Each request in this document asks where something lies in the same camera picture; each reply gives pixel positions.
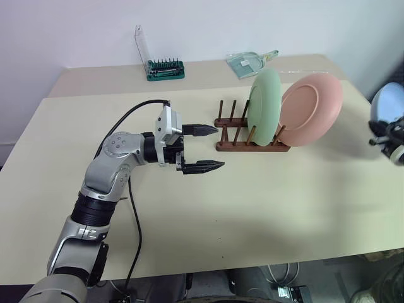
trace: black cable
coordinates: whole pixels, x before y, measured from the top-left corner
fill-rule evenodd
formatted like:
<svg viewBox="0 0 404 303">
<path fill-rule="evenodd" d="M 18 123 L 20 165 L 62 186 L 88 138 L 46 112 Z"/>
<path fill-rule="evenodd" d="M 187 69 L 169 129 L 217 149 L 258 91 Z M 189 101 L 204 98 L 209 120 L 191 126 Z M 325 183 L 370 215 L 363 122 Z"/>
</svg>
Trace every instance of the black cable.
<svg viewBox="0 0 404 303">
<path fill-rule="evenodd" d="M 112 133 L 118 128 L 119 125 L 121 125 L 121 123 L 128 117 L 128 115 L 132 114 L 136 109 L 139 109 L 140 107 L 147 105 L 147 104 L 153 104 L 153 103 L 162 103 L 163 105 L 167 105 L 170 106 L 170 102 L 167 100 L 160 100 L 160 99 L 155 99 L 155 100 L 149 100 L 149 101 L 144 101 L 142 103 L 139 103 L 138 105 L 135 105 L 134 107 L 132 107 L 131 109 L 129 109 L 119 120 L 118 122 L 115 123 L 115 125 L 110 129 L 110 131 L 107 133 L 107 135 L 105 136 L 105 138 L 101 141 L 100 146 L 98 147 L 97 152 L 95 153 L 94 158 L 97 158 L 98 155 L 100 154 L 101 150 L 102 150 L 102 145 L 105 141 L 105 139 L 107 139 L 110 135 L 112 135 Z"/>
<path fill-rule="evenodd" d="M 140 223 L 139 223 L 139 217 L 138 217 L 138 212 L 136 211 L 136 207 L 134 205 L 134 199 L 133 199 L 133 195 L 132 195 L 132 185 L 131 185 L 131 178 L 129 177 L 128 180 L 128 185 L 129 185 L 129 197 L 131 198 L 131 204 L 132 204 L 132 208 L 133 208 L 133 213 L 134 213 L 134 218 L 136 219 L 136 225 L 138 226 L 138 233 L 139 233 L 139 244 L 138 244 L 138 250 L 136 251 L 136 256 L 133 259 L 132 262 L 132 266 L 131 269 L 129 270 L 128 276 L 126 277 L 126 281 L 125 281 L 125 291 L 128 291 L 128 285 L 129 285 L 129 281 L 131 279 L 132 276 L 132 272 L 133 272 L 133 268 L 139 258 L 139 254 L 140 254 L 140 249 L 141 249 L 141 243 L 142 243 L 142 234 L 141 234 L 141 228 L 140 228 Z"/>
<path fill-rule="evenodd" d="M 102 150 L 102 145 L 105 141 L 105 139 L 107 139 L 110 135 L 112 135 L 112 133 L 118 128 L 119 125 L 121 125 L 121 123 L 130 115 L 132 114 L 136 109 L 139 109 L 140 107 L 147 105 L 147 104 L 153 104 L 153 103 L 161 103 L 163 105 L 167 105 L 170 106 L 170 102 L 167 100 L 160 100 L 160 99 L 155 99 L 155 100 L 149 100 L 149 101 L 144 101 L 142 103 L 139 103 L 138 105 L 135 105 L 134 107 L 132 107 L 131 109 L 129 109 L 119 120 L 118 122 L 115 123 L 115 125 L 110 129 L 110 131 L 107 133 L 107 135 L 105 136 L 105 138 L 102 140 L 100 146 L 97 149 L 97 152 L 95 153 L 94 158 L 97 158 L 100 155 L 100 152 Z M 140 223 L 139 223 L 139 217 L 138 217 L 138 212 L 136 211 L 136 207 L 134 205 L 134 199 L 133 199 L 133 195 L 132 195 L 132 185 L 131 185 L 131 177 L 129 176 L 128 179 L 128 186 L 129 186 L 129 197 L 131 198 L 131 204 L 132 204 L 132 208 L 133 208 L 133 213 L 134 213 L 134 217 L 136 219 L 136 225 L 138 227 L 138 233 L 139 233 L 139 244 L 138 244 L 138 250 L 136 251 L 136 255 L 133 259 L 132 265 L 131 265 L 131 269 L 129 270 L 128 273 L 128 277 L 126 278 L 125 281 L 125 292 L 128 292 L 128 285 L 129 285 L 129 281 L 131 279 L 131 275 L 134 269 L 134 266 L 136 265 L 136 262 L 139 258 L 139 254 L 140 254 L 140 249 L 141 249 L 141 243 L 142 243 L 142 234 L 141 234 L 141 228 L 140 228 Z"/>
</svg>

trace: green plate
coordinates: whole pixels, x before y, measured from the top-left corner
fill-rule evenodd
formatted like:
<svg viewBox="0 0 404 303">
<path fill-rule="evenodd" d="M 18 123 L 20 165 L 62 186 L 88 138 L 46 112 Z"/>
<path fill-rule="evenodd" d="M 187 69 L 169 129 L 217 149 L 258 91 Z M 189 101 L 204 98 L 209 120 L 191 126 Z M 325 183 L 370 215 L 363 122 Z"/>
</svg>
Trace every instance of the green plate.
<svg viewBox="0 0 404 303">
<path fill-rule="evenodd" d="M 262 69 L 252 84 L 247 123 L 249 131 L 255 125 L 251 141 L 260 146 L 271 143 L 278 127 L 282 103 L 280 90 L 280 78 L 274 69 Z"/>
</svg>

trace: white cable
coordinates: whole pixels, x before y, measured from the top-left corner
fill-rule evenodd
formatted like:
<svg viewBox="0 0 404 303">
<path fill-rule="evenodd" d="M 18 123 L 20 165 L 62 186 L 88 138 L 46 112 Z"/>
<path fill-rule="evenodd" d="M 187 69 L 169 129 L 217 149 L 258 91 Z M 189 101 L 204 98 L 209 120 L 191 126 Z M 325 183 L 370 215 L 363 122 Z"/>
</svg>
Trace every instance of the white cable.
<svg viewBox="0 0 404 303">
<path fill-rule="evenodd" d="M 285 286 L 286 286 L 286 285 L 290 285 L 294 280 L 296 280 L 297 275 L 299 274 L 299 262 L 296 262 L 296 273 L 295 273 L 295 275 L 294 275 L 293 278 L 290 279 L 288 282 L 285 282 L 285 280 L 287 279 L 288 274 L 289 274 L 289 271 L 290 271 L 290 263 L 287 264 L 286 274 L 285 274 L 285 276 L 283 276 L 283 279 L 282 279 L 281 281 L 278 281 L 278 280 L 275 278 L 274 274 L 272 273 L 272 270 L 271 270 L 271 266 L 270 266 L 270 265 L 268 265 L 268 269 L 269 269 L 270 275 L 271 275 L 271 277 L 272 277 L 272 279 L 273 279 L 273 281 L 271 281 L 270 279 L 268 279 L 268 278 L 265 277 L 265 280 L 266 280 L 268 283 L 277 284 L 277 285 L 285 285 Z"/>
<path fill-rule="evenodd" d="M 271 270 L 271 265 L 268 265 L 268 269 L 269 269 L 269 271 L 270 271 L 270 275 L 271 275 L 271 277 L 272 277 L 272 279 L 273 279 L 273 282 L 272 282 L 272 281 L 269 281 L 267 278 L 266 278 L 266 281 L 268 281 L 268 282 L 270 282 L 270 283 L 275 283 L 275 284 L 282 284 L 282 283 L 287 279 L 287 277 L 288 277 L 289 270 L 290 270 L 290 263 L 287 264 L 286 274 L 283 276 L 283 278 L 282 278 L 281 281 L 278 281 L 278 280 L 275 278 L 275 276 L 273 275 L 272 270 Z"/>
<path fill-rule="evenodd" d="M 296 280 L 298 274 L 299 274 L 299 262 L 296 262 L 296 274 L 289 282 L 286 283 L 286 285 L 290 285 L 294 280 Z"/>
<path fill-rule="evenodd" d="M 286 267 L 286 274 L 285 274 L 285 276 L 283 277 L 282 281 L 279 282 L 279 283 L 283 283 L 283 282 L 287 279 L 287 277 L 288 277 L 288 275 L 289 275 L 289 270 L 290 270 L 290 263 L 288 263 L 288 265 L 287 265 L 287 267 Z"/>
<path fill-rule="evenodd" d="M 258 268 L 261 270 L 261 272 L 262 272 L 262 274 L 263 274 L 263 276 L 264 276 L 264 278 L 265 278 L 265 280 L 268 282 L 268 283 L 271 283 L 271 284 L 276 284 L 274 281 L 271 281 L 270 279 L 268 279 L 267 277 L 266 277 L 266 272 L 264 272 L 264 269 L 263 269 L 263 267 L 261 267 L 261 266 L 258 266 Z"/>
</svg>

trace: white wall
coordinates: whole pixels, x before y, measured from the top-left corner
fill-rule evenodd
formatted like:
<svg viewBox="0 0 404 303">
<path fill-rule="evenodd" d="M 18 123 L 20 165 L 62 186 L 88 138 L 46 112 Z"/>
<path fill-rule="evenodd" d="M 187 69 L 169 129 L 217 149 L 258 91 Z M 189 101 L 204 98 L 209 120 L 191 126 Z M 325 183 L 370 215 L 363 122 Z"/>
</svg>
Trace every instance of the white wall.
<svg viewBox="0 0 404 303">
<path fill-rule="evenodd" d="M 140 63 L 136 24 L 153 57 L 326 54 L 369 95 L 403 57 L 403 12 L 404 0 L 0 0 L 0 144 L 18 139 L 63 67 Z"/>
</svg>

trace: table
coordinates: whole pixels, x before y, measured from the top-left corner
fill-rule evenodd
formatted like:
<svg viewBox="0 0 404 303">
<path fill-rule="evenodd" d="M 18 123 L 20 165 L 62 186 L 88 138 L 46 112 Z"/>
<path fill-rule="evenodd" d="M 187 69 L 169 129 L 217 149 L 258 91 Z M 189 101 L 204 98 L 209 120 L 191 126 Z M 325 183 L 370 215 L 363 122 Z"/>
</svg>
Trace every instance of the table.
<svg viewBox="0 0 404 303">
<path fill-rule="evenodd" d="M 238 79 L 224 60 L 185 62 L 185 78 L 175 81 L 146 80 L 143 65 L 66 69 L 49 93 L 50 98 L 111 93 L 166 92 L 251 86 L 254 77 Z M 282 83 L 293 83 L 312 74 L 332 73 L 346 80 L 342 70 L 322 55 L 281 56 L 267 63 Z"/>
<path fill-rule="evenodd" d="M 172 165 L 137 167 L 132 182 L 143 247 L 133 277 L 403 247 L 404 171 L 368 146 L 369 104 L 349 81 L 342 85 L 338 120 L 311 145 L 287 153 L 219 153 L 217 133 L 187 137 L 185 154 L 189 163 L 225 162 L 218 170 L 182 175 Z M 240 86 L 44 99 L 0 172 L 0 283 L 35 283 L 45 276 L 86 167 L 128 108 L 166 98 L 184 124 L 213 124 L 220 99 L 224 115 L 239 100 L 235 116 L 241 115 L 248 93 L 249 86 Z M 152 131 L 160 109 L 142 108 L 120 129 Z M 137 241 L 130 202 L 121 201 L 106 240 L 103 279 L 126 277 Z"/>
</svg>

